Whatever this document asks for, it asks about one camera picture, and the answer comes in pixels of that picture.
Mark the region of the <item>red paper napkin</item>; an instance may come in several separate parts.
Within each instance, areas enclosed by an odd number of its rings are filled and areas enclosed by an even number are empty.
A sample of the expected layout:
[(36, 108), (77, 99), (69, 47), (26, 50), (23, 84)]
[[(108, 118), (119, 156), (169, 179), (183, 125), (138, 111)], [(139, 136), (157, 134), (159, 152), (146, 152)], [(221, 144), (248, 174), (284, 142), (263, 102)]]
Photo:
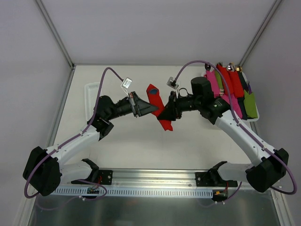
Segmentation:
[[(164, 110), (165, 106), (163, 105), (163, 102), (162, 102), (162, 99), (160, 97), (159, 91), (156, 95), (152, 95), (152, 94), (149, 93), (149, 91), (151, 89), (158, 89), (158, 88), (155, 87), (154, 85), (150, 84), (146, 89), (146, 93), (147, 93), (147, 96), (148, 96), (148, 99), (149, 99), (149, 103), (158, 107), (158, 110), (155, 111), (155, 112), (152, 112), (152, 114), (155, 115), (156, 117), (158, 117), (159, 114)], [(167, 120), (158, 120), (158, 121), (161, 124), (161, 126), (163, 127), (164, 131), (167, 131), (167, 130), (173, 131), (171, 121), (167, 121)]]

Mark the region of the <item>blue plastic spoon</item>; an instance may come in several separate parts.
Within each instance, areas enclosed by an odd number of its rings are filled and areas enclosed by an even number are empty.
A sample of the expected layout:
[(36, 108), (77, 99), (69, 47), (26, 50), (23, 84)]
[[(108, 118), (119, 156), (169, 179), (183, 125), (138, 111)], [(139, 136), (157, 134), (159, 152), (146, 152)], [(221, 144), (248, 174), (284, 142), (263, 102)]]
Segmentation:
[(156, 95), (158, 93), (158, 89), (151, 89), (149, 91), (149, 93), (152, 94), (152, 95)]

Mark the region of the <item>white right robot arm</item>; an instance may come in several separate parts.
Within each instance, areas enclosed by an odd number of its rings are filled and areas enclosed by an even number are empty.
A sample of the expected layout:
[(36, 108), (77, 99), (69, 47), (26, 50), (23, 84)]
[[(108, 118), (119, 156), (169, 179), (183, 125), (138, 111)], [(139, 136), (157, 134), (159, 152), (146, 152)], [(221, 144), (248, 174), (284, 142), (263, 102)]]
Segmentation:
[(265, 192), (285, 176), (289, 154), (263, 141), (232, 112), (222, 98), (215, 98), (205, 77), (191, 80), (192, 94), (185, 97), (171, 92), (159, 120), (175, 121), (183, 112), (198, 110), (202, 117), (223, 130), (244, 151), (250, 164), (222, 161), (209, 170), (211, 182), (222, 186), (226, 181), (249, 183), (258, 192)]

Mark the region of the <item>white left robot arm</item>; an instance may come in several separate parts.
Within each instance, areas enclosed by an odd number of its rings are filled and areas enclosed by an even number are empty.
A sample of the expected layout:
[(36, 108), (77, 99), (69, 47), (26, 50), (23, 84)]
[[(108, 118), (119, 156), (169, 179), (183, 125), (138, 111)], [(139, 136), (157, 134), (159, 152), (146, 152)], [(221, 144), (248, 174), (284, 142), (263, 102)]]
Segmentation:
[(109, 96), (98, 97), (93, 116), (76, 135), (46, 149), (38, 146), (31, 151), (23, 172), (25, 185), (31, 185), (38, 194), (48, 196), (59, 185), (68, 182), (97, 182), (99, 168), (93, 161), (83, 159), (74, 164), (68, 164), (67, 161), (85, 147), (106, 137), (114, 127), (112, 119), (127, 114), (141, 117), (157, 109), (158, 107), (140, 99), (135, 92), (117, 103), (113, 103)]

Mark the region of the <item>white utensil tray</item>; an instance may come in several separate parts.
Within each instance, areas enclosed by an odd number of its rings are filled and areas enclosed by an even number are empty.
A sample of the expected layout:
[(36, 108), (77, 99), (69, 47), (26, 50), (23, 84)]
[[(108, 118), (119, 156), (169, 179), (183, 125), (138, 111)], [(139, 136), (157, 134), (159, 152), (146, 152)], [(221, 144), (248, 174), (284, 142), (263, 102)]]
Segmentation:
[(84, 101), (85, 101), (85, 117), (86, 121), (90, 120), (94, 113), (99, 82), (88, 83), (84, 86)]

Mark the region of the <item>white basket of rolled napkins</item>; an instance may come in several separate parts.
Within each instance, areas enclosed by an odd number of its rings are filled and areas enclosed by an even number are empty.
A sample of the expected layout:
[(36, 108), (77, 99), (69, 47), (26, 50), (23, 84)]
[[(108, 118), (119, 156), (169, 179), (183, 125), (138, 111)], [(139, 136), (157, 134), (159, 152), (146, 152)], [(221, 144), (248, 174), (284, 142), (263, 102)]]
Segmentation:
[(202, 74), (211, 84), (214, 97), (221, 97), (227, 103), (233, 104), (234, 111), (240, 119), (245, 121), (257, 121), (259, 113), (255, 96), (249, 81), (242, 72), (242, 67), (229, 63), (223, 67), (222, 63), (216, 65), (221, 72), (219, 74), (209, 64), (205, 64), (205, 72)]

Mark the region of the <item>aluminium mounting rail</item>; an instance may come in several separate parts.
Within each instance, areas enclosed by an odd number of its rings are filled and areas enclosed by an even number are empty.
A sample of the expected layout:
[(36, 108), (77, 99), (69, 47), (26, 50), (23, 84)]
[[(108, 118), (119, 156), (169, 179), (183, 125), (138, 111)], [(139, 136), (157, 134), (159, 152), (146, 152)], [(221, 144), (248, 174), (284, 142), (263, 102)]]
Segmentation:
[[(108, 169), (113, 171), (112, 184), (110, 187), (140, 187), (140, 188), (213, 188), (224, 189), (226, 187), (197, 187), (195, 181), (196, 172), (206, 170), (189, 169)], [(92, 175), (83, 178), (93, 182), (97, 170)]]

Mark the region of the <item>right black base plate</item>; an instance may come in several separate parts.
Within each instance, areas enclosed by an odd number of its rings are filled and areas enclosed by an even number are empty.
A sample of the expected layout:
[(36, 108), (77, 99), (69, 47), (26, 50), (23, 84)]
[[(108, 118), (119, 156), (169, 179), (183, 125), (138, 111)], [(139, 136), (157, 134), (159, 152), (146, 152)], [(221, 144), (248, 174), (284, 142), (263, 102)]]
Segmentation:
[(223, 180), (217, 172), (196, 172), (195, 181), (197, 187), (238, 187), (234, 180)]

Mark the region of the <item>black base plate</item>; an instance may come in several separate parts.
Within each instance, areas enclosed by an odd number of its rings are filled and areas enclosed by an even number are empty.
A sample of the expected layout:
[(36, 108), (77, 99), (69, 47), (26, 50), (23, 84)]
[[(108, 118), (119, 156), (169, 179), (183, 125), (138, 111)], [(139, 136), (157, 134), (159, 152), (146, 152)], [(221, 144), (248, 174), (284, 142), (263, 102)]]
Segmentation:
[(223, 180), (217, 172), (196, 172), (195, 181), (197, 187), (238, 187), (234, 180)]
[(101, 185), (111, 185), (113, 179), (113, 171), (108, 169), (98, 169), (95, 173), (93, 182)]

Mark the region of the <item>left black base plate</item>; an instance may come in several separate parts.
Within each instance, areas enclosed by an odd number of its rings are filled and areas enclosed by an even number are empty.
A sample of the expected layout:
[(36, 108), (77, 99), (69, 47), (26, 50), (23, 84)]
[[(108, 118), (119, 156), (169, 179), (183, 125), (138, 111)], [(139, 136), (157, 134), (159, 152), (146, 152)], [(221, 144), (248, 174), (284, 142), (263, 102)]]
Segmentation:
[(113, 179), (113, 171), (108, 169), (98, 169), (95, 173), (93, 182), (101, 185), (111, 185)]

